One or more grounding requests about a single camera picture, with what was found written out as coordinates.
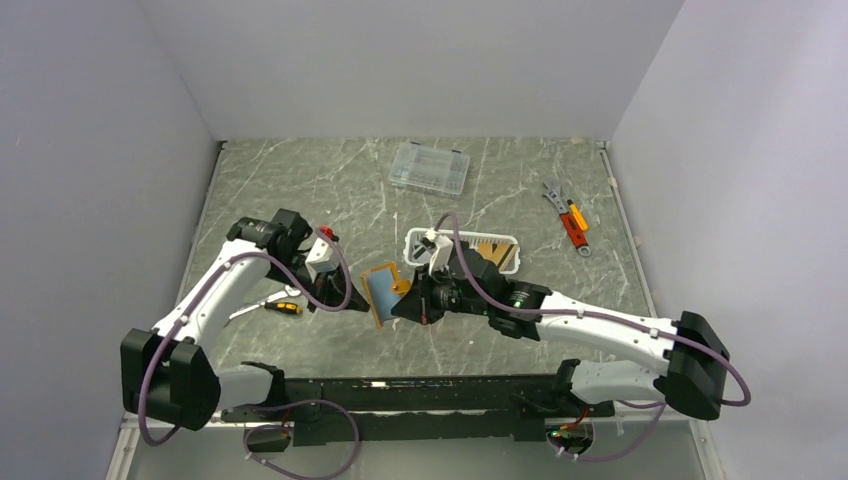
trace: plastic box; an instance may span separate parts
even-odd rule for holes
[[[462,193],[470,163],[470,156],[456,150],[403,143],[389,170],[389,182],[398,188],[456,198]]]
[[[427,232],[429,228],[411,228],[406,233],[406,246],[403,251],[403,261],[407,265],[411,267],[420,267],[424,265],[424,263],[416,261],[412,258],[412,250],[415,245],[421,241],[421,238],[424,236],[424,233]],[[451,239],[453,239],[453,230],[439,230],[439,233],[444,233],[448,235]],[[460,240],[468,242],[468,246],[477,249],[477,245],[480,243],[493,243],[496,245],[500,244],[510,244],[515,245],[515,254],[512,258],[507,262],[506,265],[500,269],[501,273],[512,275],[513,273],[518,271],[518,266],[521,265],[521,261],[518,259],[518,254],[521,252],[521,247],[518,245],[518,240],[511,235],[497,235],[494,233],[478,233],[478,232],[463,232],[460,230],[459,232]]]

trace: table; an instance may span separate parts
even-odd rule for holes
[[[389,185],[401,142],[460,150],[471,156],[457,199]],[[590,225],[593,254],[571,245],[542,181],[557,177]],[[403,264],[404,237],[455,211],[463,230],[515,236],[521,267],[515,277],[605,308],[647,315],[619,208],[595,142],[582,138],[258,139],[224,144],[199,226],[186,288],[215,259],[229,227],[243,216],[270,219],[278,208],[312,225],[330,225],[362,292],[362,272]],[[280,289],[263,280],[248,300]],[[301,297],[295,301],[305,305]],[[448,314],[429,327],[401,320],[382,332],[370,313],[317,311],[288,317],[262,309],[233,320],[212,352],[213,365],[253,360],[287,377],[374,377],[553,373],[566,358],[611,360],[585,346],[515,340],[482,317]]]

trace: yellow handle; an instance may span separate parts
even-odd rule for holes
[[[580,230],[583,230],[584,232],[589,230],[589,224],[586,223],[586,219],[583,218],[583,214],[580,213],[580,210],[577,210],[577,205],[573,202],[569,202],[568,207],[571,209],[571,214],[574,215],[574,220],[577,221],[577,226],[580,227]]]

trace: screwdriver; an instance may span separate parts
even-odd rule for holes
[[[300,305],[292,302],[265,302],[262,304],[262,308],[286,315],[300,315],[303,313]]]

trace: metal frame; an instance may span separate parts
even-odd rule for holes
[[[621,215],[622,225],[624,227],[625,236],[627,237],[627,242],[630,247],[631,254],[634,259],[634,263],[636,264],[637,276],[639,277],[639,282],[642,287],[643,293],[645,295],[645,300],[648,305],[648,310],[650,314],[656,317],[656,308],[654,306],[653,299],[651,297],[651,292],[648,287],[647,280],[645,278],[645,273],[642,268],[641,261],[639,259],[639,253],[636,247],[636,244],[633,240],[633,233],[630,228],[630,224],[627,220],[627,215],[624,211],[624,206],[621,200],[621,195],[618,190],[618,184],[615,180],[615,176],[612,172],[612,167],[610,166],[609,161],[609,146],[610,142],[600,141],[596,144],[598,149],[598,154],[603,161],[604,168],[607,171],[607,175],[609,177],[610,188],[613,192],[613,197],[616,202],[616,206],[618,207],[619,214]],[[224,151],[224,142],[222,142],[222,148],[220,152]],[[200,218],[198,220],[197,227],[195,229],[194,239],[192,241],[191,250],[189,252],[189,258],[186,265],[185,272],[183,274],[183,279],[180,285],[179,298],[177,303],[179,303],[179,299],[183,297],[183,293],[185,292],[186,286],[188,284],[189,272],[192,260],[194,259],[195,251],[197,248],[198,240],[200,238],[201,226],[203,223],[203,219],[206,217],[206,213],[209,208],[209,202],[211,199],[211,191],[214,188],[215,181],[218,178],[218,173],[221,168],[221,153],[219,152],[218,159],[215,164],[215,168],[213,170],[212,177],[210,179],[209,188],[206,192],[206,200],[203,205],[203,209],[200,214]],[[613,417],[594,417],[592,419],[593,422],[618,422],[619,429],[621,429],[621,422],[624,420],[627,421],[646,421],[652,418],[654,415],[653,411],[646,410],[637,410],[626,407],[621,404],[616,404],[617,414]],[[667,409],[661,418],[662,422],[681,422],[687,421],[689,422],[690,428],[692,430],[693,442],[696,447],[698,457],[701,462],[701,466],[704,471],[704,476],[708,480],[724,480],[725,473],[721,464],[721,460],[718,456],[718,452],[715,448],[715,443],[712,439],[712,434],[709,429],[709,425],[707,422],[700,420],[691,420],[688,417],[681,415],[680,413],[675,412],[672,409]],[[559,423],[566,421],[566,419],[546,419],[546,423]],[[167,425],[163,422],[158,422],[155,420],[150,420],[148,422],[151,430],[159,430],[169,428],[170,425]],[[213,418],[210,420],[209,424],[205,428],[235,428],[235,429],[244,429],[246,427],[257,426],[260,423],[225,423],[221,419],[220,413],[216,413]],[[106,475],[107,480],[123,480],[127,478],[127,475],[130,471],[130,466],[132,464],[132,460],[137,449],[137,444],[139,441],[139,432],[138,432],[138,419],[135,415],[125,413],[124,417],[121,421],[121,427],[119,430],[118,441],[115,447],[115,451],[112,456],[112,462],[109,466],[108,473]]]

